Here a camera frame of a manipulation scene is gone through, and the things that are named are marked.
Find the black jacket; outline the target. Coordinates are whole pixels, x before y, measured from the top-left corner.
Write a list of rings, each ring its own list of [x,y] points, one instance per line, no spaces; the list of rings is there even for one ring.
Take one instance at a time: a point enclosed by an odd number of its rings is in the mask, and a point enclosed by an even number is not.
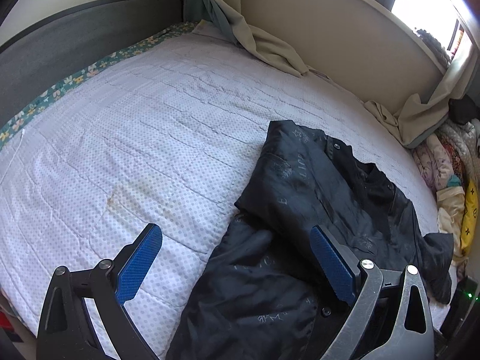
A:
[[[342,141],[272,121],[220,244],[193,287],[169,359],[318,359],[361,290],[358,264],[413,265],[448,303],[453,238]]]

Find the pile of folded blankets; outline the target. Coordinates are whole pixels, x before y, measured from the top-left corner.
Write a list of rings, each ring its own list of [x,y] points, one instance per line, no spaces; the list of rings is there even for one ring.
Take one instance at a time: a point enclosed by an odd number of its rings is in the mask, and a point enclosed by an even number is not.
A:
[[[435,196],[439,231],[453,236],[452,265],[467,264],[469,254],[461,253],[461,225],[470,179],[477,186],[479,203],[479,121],[459,125],[446,120],[412,150],[412,157]]]

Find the beige curtain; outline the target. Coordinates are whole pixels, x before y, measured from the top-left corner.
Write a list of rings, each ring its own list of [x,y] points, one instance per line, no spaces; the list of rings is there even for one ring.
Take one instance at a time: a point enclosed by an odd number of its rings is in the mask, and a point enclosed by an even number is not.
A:
[[[271,66],[300,77],[317,70],[364,103],[412,148],[447,117],[479,66],[468,38],[448,68],[374,0],[185,0],[190,21],[224,36]]]

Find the green floral bed sheet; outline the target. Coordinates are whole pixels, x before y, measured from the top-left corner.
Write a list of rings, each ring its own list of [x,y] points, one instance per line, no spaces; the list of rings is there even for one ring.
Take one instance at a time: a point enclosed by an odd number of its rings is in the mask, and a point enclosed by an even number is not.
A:
[[[41,114],[46,108],[60,100],[66,93],[119,62],[143,54],[163,41],[191,33],[197,24],[198,22],[184,22],[168,26],[166,29],[123,49],[112,52],[100,60],[91,63],[89,66],[56,82],[33,99],[32,102],[28,103],[1,127],[0,148],[2,149],[17,133],[22,133],[28,123],[37,115]]]

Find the white quilted mattress cover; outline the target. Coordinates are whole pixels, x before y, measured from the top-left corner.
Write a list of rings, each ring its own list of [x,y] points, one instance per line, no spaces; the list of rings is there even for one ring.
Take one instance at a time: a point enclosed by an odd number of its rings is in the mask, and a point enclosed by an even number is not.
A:
[[[439,232],[411,155],[354,94],[194,29],[82,83],[1,149],[1,291],[19,319],[37,335],[57,267],[90,270],[156,224],[160,252],[124,308],[156,359],[170,359],[269,125],[284,120],[376,165],[412,202],[421,232]]]

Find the black garment on pile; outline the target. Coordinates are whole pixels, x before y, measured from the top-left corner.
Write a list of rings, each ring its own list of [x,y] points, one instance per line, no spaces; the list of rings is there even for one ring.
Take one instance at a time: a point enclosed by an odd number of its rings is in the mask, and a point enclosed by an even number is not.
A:
[[[473,119],[479,119],[479,107],[468,95],[463,96],[462,99],[450,99],[448,116],[454,123],[465,125]]]

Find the dark grey headboard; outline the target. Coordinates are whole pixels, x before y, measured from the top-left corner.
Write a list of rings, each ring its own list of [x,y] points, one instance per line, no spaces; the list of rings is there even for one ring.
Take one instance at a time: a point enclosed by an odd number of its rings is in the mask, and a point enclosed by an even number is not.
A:
[[[97,0],[27,27],[1,45],[1,123],[58,81],[183,20],[183,0]]]

